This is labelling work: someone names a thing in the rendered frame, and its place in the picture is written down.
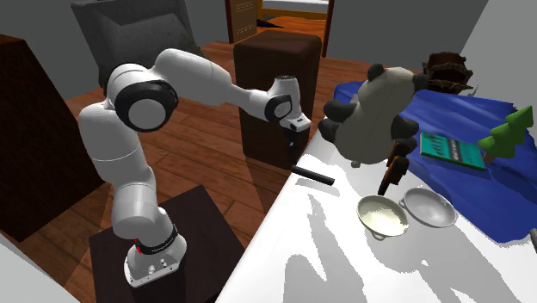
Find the panda plush toy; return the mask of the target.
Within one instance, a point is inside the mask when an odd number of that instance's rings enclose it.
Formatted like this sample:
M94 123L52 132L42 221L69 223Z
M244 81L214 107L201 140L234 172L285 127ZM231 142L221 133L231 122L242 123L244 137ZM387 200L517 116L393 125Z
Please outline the panda plush toy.
M324 105L325 118L318 123L318 130L354 168L389 158L397 143L413 151L419 124L400 113L428 83L429 78L422 73L373 64L350 102L330 100Z

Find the dark brown basket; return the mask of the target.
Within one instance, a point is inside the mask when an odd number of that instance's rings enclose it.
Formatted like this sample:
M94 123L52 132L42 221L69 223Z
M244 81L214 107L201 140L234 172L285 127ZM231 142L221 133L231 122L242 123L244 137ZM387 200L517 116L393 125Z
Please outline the dark brown basket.
M466 57L458 53L431 53L422 66L429 79L428 90L458 95L463 90L472 89L468 81L473 71L466 68Z

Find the dark brown wardrobe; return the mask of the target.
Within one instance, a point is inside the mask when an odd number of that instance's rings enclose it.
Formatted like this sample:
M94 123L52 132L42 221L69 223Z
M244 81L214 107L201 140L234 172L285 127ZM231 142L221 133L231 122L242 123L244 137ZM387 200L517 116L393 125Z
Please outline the dark brown wardrobe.
M27 42L0 34L0 230L22 242L102 183Z

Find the dark brown cabinet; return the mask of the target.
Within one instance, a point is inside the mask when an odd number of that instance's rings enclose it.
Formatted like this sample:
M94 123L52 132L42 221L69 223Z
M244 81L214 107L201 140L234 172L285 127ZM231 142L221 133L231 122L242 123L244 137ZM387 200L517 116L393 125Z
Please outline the dark brown cabinet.
M322 41L316 35L266 30L234 46L236 84L244 89L268 90L276 77L295 76L300 105L312 117ZM243 152L247 158L290 170L284 127L239 111ZM302 133L303 151L309 130Z

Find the blue blanket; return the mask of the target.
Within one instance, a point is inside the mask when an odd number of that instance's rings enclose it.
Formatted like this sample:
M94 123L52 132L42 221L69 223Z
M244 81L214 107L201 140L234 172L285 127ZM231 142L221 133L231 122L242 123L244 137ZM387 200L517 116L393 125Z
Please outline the blue blanket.
M420 90L401 115L416 121L421 132L474 144L514 112L509 102ZM537 229L537 148L529 133L513 158L496 158L485 170L419 151L408 158L410 172L498 243L525 238Z

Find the teal book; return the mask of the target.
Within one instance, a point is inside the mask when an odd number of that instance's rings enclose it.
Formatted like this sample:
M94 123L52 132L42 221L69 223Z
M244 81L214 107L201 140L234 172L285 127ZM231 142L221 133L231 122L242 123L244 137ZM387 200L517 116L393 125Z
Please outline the teal book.
M433 133L420 133L420 154L475 170L486 169L476 145Z

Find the black and orange tool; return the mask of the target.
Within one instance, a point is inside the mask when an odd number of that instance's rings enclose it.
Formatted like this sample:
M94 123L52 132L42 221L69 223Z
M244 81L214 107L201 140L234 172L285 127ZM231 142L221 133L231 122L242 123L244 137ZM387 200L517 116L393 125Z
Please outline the black and orange tool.
M394 145L387 159L387 170L380 183L378 195L384 195L390 184L398 185L409 168L410 160L406 157L409 153L410 147L407 144L397 142Z

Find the brown door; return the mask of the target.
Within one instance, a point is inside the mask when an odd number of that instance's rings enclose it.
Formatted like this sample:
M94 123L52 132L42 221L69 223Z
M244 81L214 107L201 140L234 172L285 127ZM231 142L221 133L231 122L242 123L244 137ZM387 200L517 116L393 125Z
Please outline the brown door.
M229 42L236 43L256 34L258 0L225 0Z

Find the white bed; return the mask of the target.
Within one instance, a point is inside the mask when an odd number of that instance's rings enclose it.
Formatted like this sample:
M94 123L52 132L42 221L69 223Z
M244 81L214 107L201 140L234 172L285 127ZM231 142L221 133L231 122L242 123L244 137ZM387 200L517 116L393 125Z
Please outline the white bed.
M315 135L299 165L334 183L287 179L216 303L537 303L529 238L499 244L459 217L380 241L356 205L383 164L353 169Z

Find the green toy tree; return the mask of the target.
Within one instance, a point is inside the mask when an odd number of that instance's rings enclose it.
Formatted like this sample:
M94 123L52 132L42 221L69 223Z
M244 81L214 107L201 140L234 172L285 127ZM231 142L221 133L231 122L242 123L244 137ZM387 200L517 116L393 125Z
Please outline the green toy tree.
M477 146L485 152L482 156L486 164L496 158L513 158L515 147L524 143L525 131L534 124L531 105L517 110L504 118L502 125L490 130L490 135L480 139Z

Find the dark robot stand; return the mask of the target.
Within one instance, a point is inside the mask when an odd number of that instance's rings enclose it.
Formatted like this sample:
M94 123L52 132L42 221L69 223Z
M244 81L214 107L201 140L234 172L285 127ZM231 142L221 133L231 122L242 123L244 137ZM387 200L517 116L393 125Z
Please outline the dark robot stand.
M123 264L130 239L111 228L89 238L96 303L214 303L244 253L225 218L203 186L161 204L186 238L186 255L177 271L132 288Z

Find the black cylinder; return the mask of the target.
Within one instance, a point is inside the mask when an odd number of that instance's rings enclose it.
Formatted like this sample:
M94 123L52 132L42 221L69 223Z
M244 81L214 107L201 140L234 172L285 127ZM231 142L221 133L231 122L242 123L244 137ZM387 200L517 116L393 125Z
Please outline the black cylinder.
M303 176L303 177L312 179L313 181L321 182L321 183L329 185L329 186L332 186L334 184L334 182L335 182L334 178L319 174L319 173L311 171L311 170L301 168L301 167L299 167L297 165L293 165L291 167L291 171L294 174L297 174L299 176Z

